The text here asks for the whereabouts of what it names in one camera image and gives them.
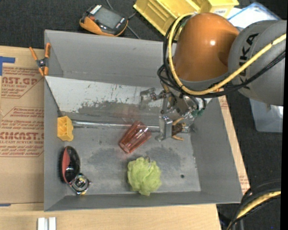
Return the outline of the bare metal gripper finger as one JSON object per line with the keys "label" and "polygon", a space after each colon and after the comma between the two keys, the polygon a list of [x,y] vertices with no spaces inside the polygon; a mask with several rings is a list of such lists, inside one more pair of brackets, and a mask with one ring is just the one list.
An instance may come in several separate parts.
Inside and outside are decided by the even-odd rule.
{"label": "bare metal gripper finger", "polygon": [[141,102],[151,102],[157,100],[155,88],[149,88],[140,92]]}
{"label": "bare metal gripper finger", "polygon": [[159,134],[156,136],[157,141],[163,141],[172,137],[173,120],[167,115],[159,118]]}

